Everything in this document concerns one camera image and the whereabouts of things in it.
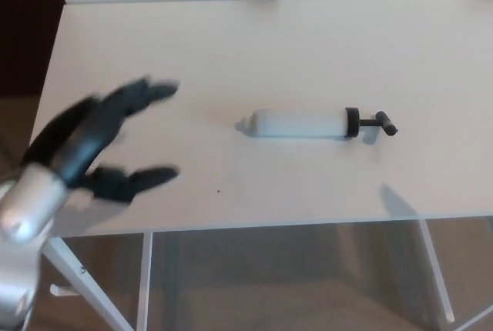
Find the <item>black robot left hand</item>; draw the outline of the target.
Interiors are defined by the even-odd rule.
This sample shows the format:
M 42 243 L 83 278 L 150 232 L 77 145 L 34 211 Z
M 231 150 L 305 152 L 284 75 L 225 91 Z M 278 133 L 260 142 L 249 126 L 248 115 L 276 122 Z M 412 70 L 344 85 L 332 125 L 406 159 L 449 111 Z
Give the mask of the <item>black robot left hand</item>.
M 179 175 L 172 165 L 140 169 L 130 175 L 100 165 L 87 170 L 118 135 L 125 120 L 176 94 L 178 83 L 137 79 L 107 96 L 88 96 L 55 116 L 25 152 L 21 165 L 38 163 L 52 170 L 69 189 L 86 189 L 96 199 L 130 203 L 147 190 Z

